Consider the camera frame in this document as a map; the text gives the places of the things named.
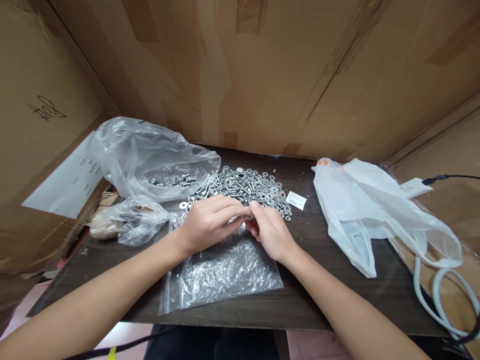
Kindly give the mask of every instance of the power cord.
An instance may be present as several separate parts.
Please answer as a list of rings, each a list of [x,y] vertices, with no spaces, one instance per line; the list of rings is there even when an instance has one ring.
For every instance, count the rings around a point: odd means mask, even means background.
[[[472,176],[472,175],[437,175],[435,177],[429,177],[428,179],[423,180],[421,183],[423,185],[431,185],[433,183],[436,183],[439,180],[446,180],[449,178],[468,178],[468,179],[480,180],[479,176]]]
[[[467,178],[467,179],[476,179],[480,180],[480,176],[472,176],[472,175],[437,175],[435,177],[430,177],[422,181],[422,184],[424,185],[431,185],[439,180],[446,180],[449,178]],[[415,270],[413,272],[413,287],[415,289],[415,294],[418,300],[420,301],[421,305],[425,308],[427,313],[430,314],[432,318],[436,320],[437,323],[442,325],[444,328],[448,330],[450,333],[451,337],[453,338],[453,343],[456,345],[463,345],[468,343],[469,341],[472,341],[473,339],[476,339],[479,337],[480,334],[480,303],[479,300],[477,299],[477,296],[475,295],[475,292],[473,289],[470,287],[470,285],[467,283],[467,281],[461,276],[457,271],[455,271],[452,268],[446,267],[440,269],[435,276],[433,277],[433,283],[431,287],[431,297],[433,299],[433,304],[435,305],[435,309],[438,313],[435,314],[434,311],[430,308],[430,306],[427,304],[427,302],[424,299],[424,296],[422,294],[422,288],[420,286],[420,270],[422,267],[422,261],[421,259],[416,256],[415,257]],[[449,319],[447,318],[447,314],[445,314],[445,311],[442,307],[442,302],[440,300],[440,283],[442,282],[444,276],[448,273],[452,273],[457,277],[457,279],[460,281],[460,283],[463,285],[465,288],[468,297],[470,298],[470,301],[473,305],[473,309],[475,310],[475,313],[477,314],[476,316],[476,323],[475,327],[473,330],[468,333],[462,330],[459,330],[455,327],[452,326],[450,323]]]
[[[141,337],[137,340],[131,341],[131,342],[126,343],[124,345],[116,346],[115,353],[119,353],[119,352],[128,350],[128,349],[133,348],[133,347],[135,347],[135,346],[137,346],[141,343],[144,343],[148,340],[159,338],[160,336],[165,335],[166,333],[172,331],[173,329],[174,329],[174,327],[170,327],[170,328],[167,328],[163,331],[160,331],[160,332],[148,335],[148,336]],[[104,347],[104,348],[100,348],[100,349],[96,349],[96,350],[82,352],[80,354],[67,357],[64,360],[88,360],[88,359],[98,358],[100,356],[109,355],[111,353],[111,350],[112,350],[111,347]]]

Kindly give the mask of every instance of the person's lap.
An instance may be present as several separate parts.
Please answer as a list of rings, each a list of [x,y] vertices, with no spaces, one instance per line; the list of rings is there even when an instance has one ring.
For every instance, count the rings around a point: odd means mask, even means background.
[[[144,360],[279,360],[271,330],[154,325]]]

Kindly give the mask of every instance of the black cable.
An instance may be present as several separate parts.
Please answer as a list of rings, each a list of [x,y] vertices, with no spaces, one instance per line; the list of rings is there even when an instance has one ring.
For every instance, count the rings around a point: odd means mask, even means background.
[[[159,338],[160,336],[165,335],[166,333],[172,331],[173,329],[175,329],[175,327],[167,328],[167,329],[165,329],[163,331],[160,331],[160,332],[157,332],[155,334],[151,334],[151,335],[148,335],[148,336],[141,337],[137,340],[126,343],[124,345],[119,345],[119,346],[116,347],[115,354],[119,353],[119,352],[122,352],[122,351],[125,351],[125,350],[128,350],[130,348],[133,348],[133,347],[135,347],[135,346],[137,346],[141,343],[144,343],[148,340]],[[82,352],[80,354],[67,357],[64,360],[88,360],[88,359],[92,359],[92,358],[98,358],[100,356],[106,356],[106,355],[110,354],[110,349],[111,349],[111,347],[104,347],[104,348],[101,348],[101,349]]]
[[[445,180],[449,178],[468,178],[468,179],[477,179],[480,180],[480,176],[472,176],[472,175],[437,175],[435,177],[429,177],[425,180],[423,180],[421,183],[423,185],[431,185],[438,180]]]

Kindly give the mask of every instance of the pile of screws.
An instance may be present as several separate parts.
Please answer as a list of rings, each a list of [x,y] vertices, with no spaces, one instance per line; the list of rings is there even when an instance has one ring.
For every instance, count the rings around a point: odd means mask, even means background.
[[[241,167],[231,170],[230,167],[224,166],[212,183],[196,191],[188,198],[188,202],[182,202],[180,209],[185,209],[188,213],[195,201],[216,194],[237,199],[244,206],[256,200],[263,207],[277,209],[286,221],[289,222],[292,219],[292,208],[282,190],[282,183],[275,182],[275,176],[269,176],[267,172],[259,174],[256,170],[249,168],[244,170]]]
[[[197,180],[196,177],[190,177],[190,174],[188,174],[188,175],[174,176],[171,183],[166,184],[166,185],[163,184],[163,183],[159,183],[157,181],[157,179],[155,179],[153,177],[149,180],[149,183],[152,184],[152,185],[158,185],[158,186],[161,186],[161,187],[165,186],[167,188],[171,188],[171,187],[175,187],[175,186],[177,186],[177,187],[181,186],[181,187],[187,188],[190,185],[192,185],[193,182],[196,181],[196,180]]]

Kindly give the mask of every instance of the hand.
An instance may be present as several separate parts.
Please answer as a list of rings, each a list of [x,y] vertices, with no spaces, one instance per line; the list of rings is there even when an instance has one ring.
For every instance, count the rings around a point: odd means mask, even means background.
[[[177,230],[180,232],[180,244],[188,255],[193,255],[238,230],[246,220],[244,217],[249,215],[249,208],[222,194],[195,201]]]
[[[277,209],[261,207],[258,202],[250,201],[250,210],[255,217],[246,220],[245,226],[261,242],[266,253],[274,260],[285,265],[289,257],[300,250],[285,225]]]

